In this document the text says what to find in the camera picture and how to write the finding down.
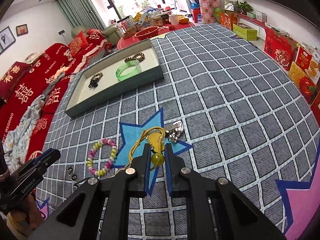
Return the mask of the silver metal hair clip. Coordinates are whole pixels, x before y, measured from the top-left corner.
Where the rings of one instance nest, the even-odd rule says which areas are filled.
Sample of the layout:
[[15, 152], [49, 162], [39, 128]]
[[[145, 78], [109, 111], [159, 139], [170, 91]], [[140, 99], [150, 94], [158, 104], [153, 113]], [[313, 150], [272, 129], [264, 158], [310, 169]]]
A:
[[171, 126], [165, 127], [165, 137], [173, 143], [177, 143], [181, 134], [184, 133], [184, 126], [181, 120], [176, 121]]

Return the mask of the potted green plant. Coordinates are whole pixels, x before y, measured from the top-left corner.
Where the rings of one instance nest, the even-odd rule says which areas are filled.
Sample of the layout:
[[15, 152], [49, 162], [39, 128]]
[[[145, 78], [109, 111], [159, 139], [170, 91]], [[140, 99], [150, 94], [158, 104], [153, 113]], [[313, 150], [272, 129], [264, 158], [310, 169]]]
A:
[[234, 6], [235, 6], [235, 10], [243, 15], [247, 15], [248, 12], [253, 11], [253, 7], [250, 4], [248, 4], [246, 1], [244, 2], [235, 1]]

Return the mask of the red square cushion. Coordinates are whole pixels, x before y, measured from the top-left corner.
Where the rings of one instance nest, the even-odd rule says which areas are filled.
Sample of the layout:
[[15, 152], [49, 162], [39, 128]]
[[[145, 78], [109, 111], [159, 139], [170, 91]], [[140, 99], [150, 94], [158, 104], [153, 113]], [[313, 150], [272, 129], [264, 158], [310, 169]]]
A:
[[68, 45], [72, 57], [75, 57], [80, 50], [86, 48], [87, 46], [88, 42], [82, 31], [75, 38], [73, 38], [71, 43]]

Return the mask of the yellow cord bead pendant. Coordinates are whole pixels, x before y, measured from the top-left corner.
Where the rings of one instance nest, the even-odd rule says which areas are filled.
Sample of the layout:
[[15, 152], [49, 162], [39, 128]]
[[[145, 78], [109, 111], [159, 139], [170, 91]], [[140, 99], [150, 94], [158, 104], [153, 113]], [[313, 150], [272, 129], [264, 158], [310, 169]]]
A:
[[128, 154], [129, 164], [131, 165], [133, 161], [133, 154], [136, 149], [140, 146], [140, 144], [146, 140], [151, 146], [153, 155], [151, 156], [152, 167], [150, 171], [155, 170], [159, 166], [161, 166], [165, 162], [165, 157], [163, 155], [164, 151], [164, 142], [165, 142], [165, 131], [162, 127], [152, 127], [148, 130], [143, 130], [138, 140], [136, 140], [135, 144], [132, 146], [131, 150]]

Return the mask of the red covered sofa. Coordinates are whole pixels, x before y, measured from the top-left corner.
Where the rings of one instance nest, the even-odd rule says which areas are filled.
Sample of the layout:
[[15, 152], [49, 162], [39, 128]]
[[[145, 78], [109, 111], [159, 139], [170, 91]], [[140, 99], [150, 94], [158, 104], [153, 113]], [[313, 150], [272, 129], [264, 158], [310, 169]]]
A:
[[86, 36], [88, 46], [72, 57], [69, 47], [55, 43], [47, 48], [32, 64], [15, 62], [1, 78], [1, 143], [7, 133], [20, 123], [28, 106], [54, 80], [54, 75], [62, 67], [69, 67], [67, 76], [63, 77], [49, 93], [40, 111], [40, 119], [34, 128], [25, 162], [31, 159], [33, 152], [42, 150], [50, 123], [58, 105], [75, 74], [89, 65], [91, 58], [100, 52], [110, 52], [112, 45], [96, 31]]

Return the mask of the red round table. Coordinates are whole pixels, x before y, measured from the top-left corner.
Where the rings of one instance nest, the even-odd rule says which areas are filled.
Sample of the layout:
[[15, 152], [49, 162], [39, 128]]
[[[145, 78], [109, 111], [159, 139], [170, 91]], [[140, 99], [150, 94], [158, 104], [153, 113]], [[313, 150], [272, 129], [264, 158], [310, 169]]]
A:
[[178, 25], [166, 24], [165, 26], [162, 26], [162, 27], [156, 27], [156, 26], [147, 27], [137, 32], [135, 35], [129, 38], [122, 37], [117, 43], [117, 49], [122, 50], [146, 38], [153, 38], [158, 35], [169, 33], [171, 31], [177, 31], [179, 29], [184, 29], [184, 28], [189, 28], [194, 26], [195, 24], [193, 24], [192, 22], [188, 22], [186, 24], [178, 24]]

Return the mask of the red colander bowl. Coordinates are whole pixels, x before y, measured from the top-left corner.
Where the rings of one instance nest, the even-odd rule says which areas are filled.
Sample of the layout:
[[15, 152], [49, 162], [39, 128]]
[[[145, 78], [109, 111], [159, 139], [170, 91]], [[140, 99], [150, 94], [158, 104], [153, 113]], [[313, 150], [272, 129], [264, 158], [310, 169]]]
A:
[[135, 38], [142, 41], [147, 38], [153, 38], [155, 36], [158, 36], [158, 32], [159, 32], [158, 26], [147, 27], [135, 33]]

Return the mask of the grey checkered tablecloth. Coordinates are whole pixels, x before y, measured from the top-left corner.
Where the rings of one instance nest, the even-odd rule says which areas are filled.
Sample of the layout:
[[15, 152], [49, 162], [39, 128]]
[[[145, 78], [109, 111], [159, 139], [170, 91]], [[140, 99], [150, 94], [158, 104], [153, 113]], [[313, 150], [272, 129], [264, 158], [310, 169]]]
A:
[[168, 33], [152, 41], [164, 78], [80, 114], [53, 117], [44, 148], [61, 158], [36, 190], [53, 212], [90, 175], [85, 162], [100, 139], [123, 144], [120, 122], [142, 125], [163, 108], [164, 127], [183, 122], [179, 156], [206, 178], [228, 178], [284, 233], [287, 217], [276, 180], [310, 180], [319, 152], [319, 125], [296, 86], [248, 41], [218, 24]]

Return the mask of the green cardboard box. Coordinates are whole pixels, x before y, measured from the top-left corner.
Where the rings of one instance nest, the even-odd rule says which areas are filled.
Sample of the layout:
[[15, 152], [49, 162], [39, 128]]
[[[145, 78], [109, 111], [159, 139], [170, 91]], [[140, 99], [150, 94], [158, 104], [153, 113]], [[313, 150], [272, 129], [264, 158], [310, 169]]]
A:
[[258, 31], [256, 29], [243, 23], [233, 24], [233, 31], [236, 35], [247, 41], [256, 41], [258, 37]]

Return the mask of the black claw clip scrunchie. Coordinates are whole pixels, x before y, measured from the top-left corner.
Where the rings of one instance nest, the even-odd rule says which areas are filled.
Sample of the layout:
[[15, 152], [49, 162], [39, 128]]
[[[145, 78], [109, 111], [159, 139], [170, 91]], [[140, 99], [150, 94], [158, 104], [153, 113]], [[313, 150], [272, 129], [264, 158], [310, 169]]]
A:
[[90, 83], [88, 85], [88, 88], [97, 88], [98, 87], [98, 83], [101, 80], [101, 78], [103, 77], [103, 73], [96, 73], [94, 74], [91, 79], [90, 79]]

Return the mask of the blue star sticker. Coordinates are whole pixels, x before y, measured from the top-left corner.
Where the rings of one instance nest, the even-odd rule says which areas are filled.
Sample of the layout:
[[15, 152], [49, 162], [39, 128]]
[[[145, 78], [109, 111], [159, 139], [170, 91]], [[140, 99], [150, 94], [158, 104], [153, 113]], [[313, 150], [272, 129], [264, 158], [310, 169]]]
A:
[[[129, 159], [128, 159], [129, 151], [131, 150], [135, 142], [140, 138], [144, 129], [148, 130], [156, 126], [164, 127], [163, 115], [164, 115], [163, 108], [161, 108], [142, 125], [127, 124], [124, 122], [120, 122], [120, 134], [121, 134], [121, 139], [123, 144], [118, 150], [117, 158], [113, 165], [114, 167], [121, 168], [126, 166], [129, 163]], [[136, 149], [133, 157], [138, 157], [142, 155], [145, 143], [147, 143], [146, 140], [144, 140], [140, 144], [140, 146]], [[171, 145], [172, 145], [172, 150], [174, 155], [179, 155], [185, 151], [188, 151], [193, 147], [192, 145], [186, 142], [183, 142], [181, 140], [179, 140], [176, 144], [171, 142]], [[147, 193], [150, 196], [152, 195], [158, 172], [159, 172], [159, 168], [150, 172], [149, 186], [147, 190]]]

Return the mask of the teal jewelry tray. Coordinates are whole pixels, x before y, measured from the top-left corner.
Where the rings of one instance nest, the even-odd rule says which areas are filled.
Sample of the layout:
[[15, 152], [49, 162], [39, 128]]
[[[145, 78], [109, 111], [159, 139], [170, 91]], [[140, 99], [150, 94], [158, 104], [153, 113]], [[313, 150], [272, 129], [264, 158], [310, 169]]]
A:
[[[118, 81], [116, 70], [125, 62], [138, 60], [142, 72], [124, 81]], [[91, 77], [103, 73], [97, 88], [88, 88]], [[150, 39], [115, 52], [76, 74], [65, 113], [74, 118], [94, 106], [105, 103], [136, 88], [164, 78], [159, 58]]]

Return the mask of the framed wall picture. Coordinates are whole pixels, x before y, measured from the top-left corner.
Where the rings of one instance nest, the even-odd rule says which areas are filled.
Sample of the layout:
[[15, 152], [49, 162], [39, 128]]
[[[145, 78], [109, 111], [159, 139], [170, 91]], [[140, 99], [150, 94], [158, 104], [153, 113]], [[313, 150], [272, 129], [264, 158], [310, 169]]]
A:
[[27, 24], [16, 26], [16, 35], [17, 36], [22, 36], [22, 35], [25, 35], [25, 34], [28, 34], [28, 26], [27, 26]]

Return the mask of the floral light blanket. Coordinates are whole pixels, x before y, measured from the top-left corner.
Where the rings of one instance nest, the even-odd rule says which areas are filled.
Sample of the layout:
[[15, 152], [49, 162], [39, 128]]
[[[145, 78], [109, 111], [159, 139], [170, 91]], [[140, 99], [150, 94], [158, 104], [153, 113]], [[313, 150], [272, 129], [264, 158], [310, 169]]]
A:
[[63, 77], [67, 76], [69, 67], [60, 68], [54, 75], [54, 80], [48, 87], [28, 106], [25, 113], [20, 119], [17, 127], [9, 131], [2, 144], [4, 150], [4, 160], [9, 172], [13, 173], [25, 162], [25, 156], [28, 151], [31, 134], [36, 127], [37, 121], [40, 119], [40, 111], [44, 106], [49, 93], [52, 92], [54, 86]]

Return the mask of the green translucent bangle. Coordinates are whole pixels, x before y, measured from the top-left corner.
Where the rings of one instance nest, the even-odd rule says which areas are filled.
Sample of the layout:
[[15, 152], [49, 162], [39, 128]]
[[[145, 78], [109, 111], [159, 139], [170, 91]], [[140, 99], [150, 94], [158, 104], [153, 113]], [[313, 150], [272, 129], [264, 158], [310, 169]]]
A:
[[116, 70], [116, 78], [118, 81], [124, 81], [142, 72], [140, 62], [132, 60], [125, 62]]

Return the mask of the red floral gift box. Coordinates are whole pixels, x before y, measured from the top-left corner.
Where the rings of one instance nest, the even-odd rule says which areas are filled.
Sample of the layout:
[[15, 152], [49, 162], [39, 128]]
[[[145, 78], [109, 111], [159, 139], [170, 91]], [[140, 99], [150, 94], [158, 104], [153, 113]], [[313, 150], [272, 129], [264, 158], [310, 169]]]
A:
[[202, 23], [215, 23], [215, 9], [220, 7], [220, 0], [199, 0], [199, 5]]

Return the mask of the green curtain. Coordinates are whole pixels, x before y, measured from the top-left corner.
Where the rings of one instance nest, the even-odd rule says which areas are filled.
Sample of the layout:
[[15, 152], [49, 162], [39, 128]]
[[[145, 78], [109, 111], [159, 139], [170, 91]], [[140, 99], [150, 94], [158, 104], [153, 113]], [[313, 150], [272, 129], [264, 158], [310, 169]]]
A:
[[91, 0], [56, 0], [62, 14], [73, 27], [103, 30], [105, 24]]

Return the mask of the pink star sticker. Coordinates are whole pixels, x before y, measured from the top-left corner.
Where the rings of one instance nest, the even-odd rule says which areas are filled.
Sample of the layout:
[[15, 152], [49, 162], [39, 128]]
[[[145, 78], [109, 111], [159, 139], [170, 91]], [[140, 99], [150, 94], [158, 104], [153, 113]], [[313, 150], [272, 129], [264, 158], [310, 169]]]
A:
[[298, 239], [319, 207], [319, 152], [309, 181], [276, 180], [287, 217], [284, 235]]

